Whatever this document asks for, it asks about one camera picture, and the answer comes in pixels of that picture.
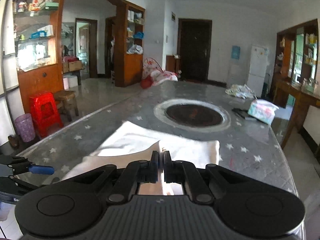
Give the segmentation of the cream white garment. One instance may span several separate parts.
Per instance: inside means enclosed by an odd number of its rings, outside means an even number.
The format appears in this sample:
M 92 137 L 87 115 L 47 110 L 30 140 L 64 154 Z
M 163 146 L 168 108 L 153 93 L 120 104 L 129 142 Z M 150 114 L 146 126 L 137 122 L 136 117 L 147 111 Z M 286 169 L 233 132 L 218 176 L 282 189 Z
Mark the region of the cream white garment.
M 159 152 L 160 157 L 164 151 L 169 151 L 173 161 L 188 161 L 196 168 L 205 168 L 207 164 L 219 163 L 219 149 L 220 143 L 217 140 L 187 139 L 142 128 L 126 121 L 93 153 L 83 157 L 82 162 L 72 168 L 63 179 L 75 177 L 107 164 L 125 168 L 132 161 L 150 160 L 153 151 Z

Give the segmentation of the purple waste bin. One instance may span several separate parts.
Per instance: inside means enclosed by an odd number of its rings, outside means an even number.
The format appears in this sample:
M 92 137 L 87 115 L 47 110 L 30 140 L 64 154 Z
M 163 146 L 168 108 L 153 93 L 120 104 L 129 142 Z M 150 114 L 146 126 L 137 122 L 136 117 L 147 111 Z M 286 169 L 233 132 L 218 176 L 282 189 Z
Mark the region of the purple waste bin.
M 30 113 L 20 115 L 15 119 L 15 125 L 18 134 L 22 138 L 23 142 L 30 142 L 35 139 L 35 129 L 33 126 L 33 120 Z

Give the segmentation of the red plastic stool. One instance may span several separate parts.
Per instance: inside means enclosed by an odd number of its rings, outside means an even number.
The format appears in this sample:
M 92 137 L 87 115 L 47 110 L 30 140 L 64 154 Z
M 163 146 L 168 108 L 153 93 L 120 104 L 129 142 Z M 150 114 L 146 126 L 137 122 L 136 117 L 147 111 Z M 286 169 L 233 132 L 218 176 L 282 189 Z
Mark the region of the red plastic stool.
M 63 127 L 56 102 L 51 92 L 42 92 L 29 97 L 30 113 L 34 127 L 41 137 L 48 135 L 53 125 Z

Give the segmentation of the round induction cooktop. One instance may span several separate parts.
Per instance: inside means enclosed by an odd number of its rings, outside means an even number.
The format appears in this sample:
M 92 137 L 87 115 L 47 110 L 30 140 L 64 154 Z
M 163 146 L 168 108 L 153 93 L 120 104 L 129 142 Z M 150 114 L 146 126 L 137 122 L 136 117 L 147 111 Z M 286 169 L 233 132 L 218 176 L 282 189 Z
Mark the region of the round induction cooktop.
M 199 100 L 170 99 L 157 104 L 153 113 L 163 123 L 191 132 L 221 132 L 231 126 L 225 109 Z

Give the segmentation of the small wooden stool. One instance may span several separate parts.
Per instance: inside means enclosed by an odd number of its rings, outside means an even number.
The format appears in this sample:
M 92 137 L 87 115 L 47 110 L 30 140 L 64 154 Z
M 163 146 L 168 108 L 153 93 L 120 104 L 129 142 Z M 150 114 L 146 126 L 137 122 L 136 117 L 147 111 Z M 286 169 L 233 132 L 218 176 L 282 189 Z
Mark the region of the small wooden stool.
M 72 121 L 71 110 L 74 110 L 75 115 L 79 116 L 78 104 L 76 101 L 75 91 L 61 90 L 53 94 L 56 101 L 58 111 L 67 116 L 69 122 Z

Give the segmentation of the polka dot play tent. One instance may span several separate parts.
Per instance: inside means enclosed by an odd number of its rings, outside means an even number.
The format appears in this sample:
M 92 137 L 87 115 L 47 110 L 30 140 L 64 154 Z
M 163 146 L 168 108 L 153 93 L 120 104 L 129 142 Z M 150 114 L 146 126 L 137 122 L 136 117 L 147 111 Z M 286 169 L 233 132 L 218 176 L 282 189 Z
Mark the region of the polka dot play tent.
M 155 59 L 145 58 L 140 86 L 147 89 L 160 85 L 164 81 L 178 81 L 178 77 L 174 72 L 163 70 Z

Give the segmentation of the crumpled patterned cloth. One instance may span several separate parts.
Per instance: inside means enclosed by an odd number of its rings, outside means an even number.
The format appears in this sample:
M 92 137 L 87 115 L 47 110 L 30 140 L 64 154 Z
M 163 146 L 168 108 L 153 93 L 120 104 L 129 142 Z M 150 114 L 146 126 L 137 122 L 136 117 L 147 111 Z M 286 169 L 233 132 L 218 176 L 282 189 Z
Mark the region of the crumpled patterned cloth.
M 230 88 L 225 90 L 227 95 L 241 98 L 241 99 L 256 99 L 255 92 L 251 90 L 246 84 L 244 85 L 231 85 Z

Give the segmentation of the tissue pack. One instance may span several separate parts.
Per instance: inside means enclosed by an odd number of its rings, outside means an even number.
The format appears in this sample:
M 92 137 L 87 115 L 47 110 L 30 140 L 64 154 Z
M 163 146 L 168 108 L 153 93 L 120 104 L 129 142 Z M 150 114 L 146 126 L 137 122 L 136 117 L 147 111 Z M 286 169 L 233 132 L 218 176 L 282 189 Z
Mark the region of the tissue pack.
M 275 117 L 275 112 L 278 109 L 279 107 L 273 103 L 258 99 L 251 102 L 247 113 L 259 121 L 271 125 Z

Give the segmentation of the water dispenser with blue bottle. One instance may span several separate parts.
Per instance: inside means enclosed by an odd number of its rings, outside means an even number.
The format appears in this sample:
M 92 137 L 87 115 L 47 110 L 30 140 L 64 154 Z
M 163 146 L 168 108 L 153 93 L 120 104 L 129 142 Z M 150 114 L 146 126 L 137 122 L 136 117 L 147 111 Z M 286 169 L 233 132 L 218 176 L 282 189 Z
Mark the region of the water dispenser with blue bottle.
M 231 59 L 229 61 L 227 86 L 231 87 L 234 83 L 237 83 L 238 75 L 241 72 L 240 64 L 240 47 L 232 46 Z

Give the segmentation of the white refrigerator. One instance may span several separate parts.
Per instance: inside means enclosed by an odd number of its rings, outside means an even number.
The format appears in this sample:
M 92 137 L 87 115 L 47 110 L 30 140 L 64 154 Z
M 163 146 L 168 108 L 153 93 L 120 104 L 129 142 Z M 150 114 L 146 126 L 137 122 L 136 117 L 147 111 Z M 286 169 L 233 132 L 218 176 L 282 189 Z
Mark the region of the white refrigerator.
M 255 93 L 257 98 L 261 97 L 263 92 L 263 85 L 268 67 L 268 54 L 268 48 L 255 45 L 251 46 L 246 85 Z

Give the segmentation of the dark wooden door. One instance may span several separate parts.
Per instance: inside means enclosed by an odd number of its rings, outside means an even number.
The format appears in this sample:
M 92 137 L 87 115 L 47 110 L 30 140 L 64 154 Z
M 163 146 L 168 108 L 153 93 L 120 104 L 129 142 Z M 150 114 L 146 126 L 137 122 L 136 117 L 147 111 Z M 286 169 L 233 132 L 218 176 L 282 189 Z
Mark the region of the dark wooden door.
M 181 78 L 205 82 L 208 77 L 212 21 L 180 18 L 177 51 Z

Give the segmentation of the wooden sideboard shelf unit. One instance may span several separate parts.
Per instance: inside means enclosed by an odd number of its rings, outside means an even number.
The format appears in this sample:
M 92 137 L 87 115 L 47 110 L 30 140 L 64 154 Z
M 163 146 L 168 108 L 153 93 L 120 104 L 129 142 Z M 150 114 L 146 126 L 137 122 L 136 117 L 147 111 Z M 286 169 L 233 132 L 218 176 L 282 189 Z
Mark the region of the wooden sideboard shelf unit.
M 270 95 L 273 103 L 285 108 L 293 97 L 293 109 L 281 142 L 284 148 L 294 129 L 306 134 L 303 124 L 309 108 L 319 108 L 316 81 L 318 21 L 310 20 L 277 33 L 276 58 Z

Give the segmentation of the wooden shelf cabinet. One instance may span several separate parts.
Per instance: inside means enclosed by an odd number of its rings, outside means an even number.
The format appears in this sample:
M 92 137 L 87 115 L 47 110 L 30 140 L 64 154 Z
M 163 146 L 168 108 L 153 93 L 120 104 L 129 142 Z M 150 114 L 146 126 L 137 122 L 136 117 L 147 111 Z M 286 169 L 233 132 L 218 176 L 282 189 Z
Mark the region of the wooden shelf cabinet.
M 114 78 L 117 87 L 139 83 L 143 71 L 145 9 L 130 2 L 116 8 Z

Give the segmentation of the left wooden display cabinet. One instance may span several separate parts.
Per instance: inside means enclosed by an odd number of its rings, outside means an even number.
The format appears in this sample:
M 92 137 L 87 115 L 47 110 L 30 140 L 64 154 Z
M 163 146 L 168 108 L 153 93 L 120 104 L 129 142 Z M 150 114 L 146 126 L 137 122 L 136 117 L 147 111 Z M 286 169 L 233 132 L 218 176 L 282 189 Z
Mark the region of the left wooden display cabinet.
M 30 96 L 63 89 L 64 0 L 1 0 L 1 136 L 29 112 Z

